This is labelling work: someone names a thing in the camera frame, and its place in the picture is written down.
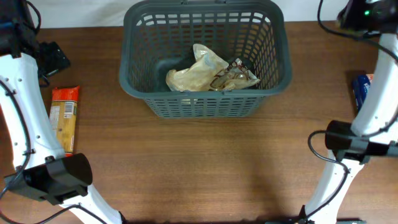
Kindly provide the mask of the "orange spaghetti packet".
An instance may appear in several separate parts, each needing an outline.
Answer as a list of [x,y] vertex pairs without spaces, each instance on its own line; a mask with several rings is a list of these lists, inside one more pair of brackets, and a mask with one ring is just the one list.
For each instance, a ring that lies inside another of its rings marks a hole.
[[79,86],[54,88],[50,107],[50,124],[67,157],[73,155],[78,110]]

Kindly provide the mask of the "beige plastic bag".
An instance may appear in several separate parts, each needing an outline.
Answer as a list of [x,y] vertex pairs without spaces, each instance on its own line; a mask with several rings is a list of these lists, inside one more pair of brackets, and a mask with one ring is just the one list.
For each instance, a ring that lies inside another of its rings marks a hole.
[[208,91],[215,76],[229,66],[211,49],[202,44],[193,44],[195,63],[183,70],[169,70],[166,84],[172,91]]

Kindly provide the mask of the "dried mushroom bag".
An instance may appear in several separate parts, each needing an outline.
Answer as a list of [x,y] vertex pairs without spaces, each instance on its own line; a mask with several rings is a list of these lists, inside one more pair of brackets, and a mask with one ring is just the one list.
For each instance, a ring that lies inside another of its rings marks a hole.
[[243,61],[237,58],[214,76],[210,83],[210,91],[242,90],[257,85],[260,81]]

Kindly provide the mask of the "tissue multipack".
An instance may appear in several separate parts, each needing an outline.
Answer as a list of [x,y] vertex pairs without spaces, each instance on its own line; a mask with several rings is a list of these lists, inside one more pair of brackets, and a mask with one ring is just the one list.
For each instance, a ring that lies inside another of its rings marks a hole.
[[358,75],[352,82],[351,86],[353,88],[354,99],[356,103],[357,112],[362,108],[368,90],[371,86],[373,80],[373,74]]

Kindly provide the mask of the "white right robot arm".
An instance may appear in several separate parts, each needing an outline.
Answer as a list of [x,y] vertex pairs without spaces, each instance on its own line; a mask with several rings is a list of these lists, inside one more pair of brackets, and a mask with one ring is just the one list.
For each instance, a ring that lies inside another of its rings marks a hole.
[[296,223],[338,223],[354,178],[374,156],[397,157],[397,1],[350,0],[338,14],[339,30],[327,33],[378,49],[373,80],[352,123],[331,121],[308,137],[311,152],[326,162],[321,179]]

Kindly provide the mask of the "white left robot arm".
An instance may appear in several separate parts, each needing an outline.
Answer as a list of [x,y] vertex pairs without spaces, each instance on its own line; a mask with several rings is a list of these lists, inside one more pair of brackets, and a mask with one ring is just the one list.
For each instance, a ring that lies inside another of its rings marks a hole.
[[34,17],[29,1],[1,2],[1,109],[15,168],[4,191],[59,205],[84,223],[124,223],[95,189],[86,156],[68,155],[56,138],[40,89],[70,61],[55,42],[38,42]]

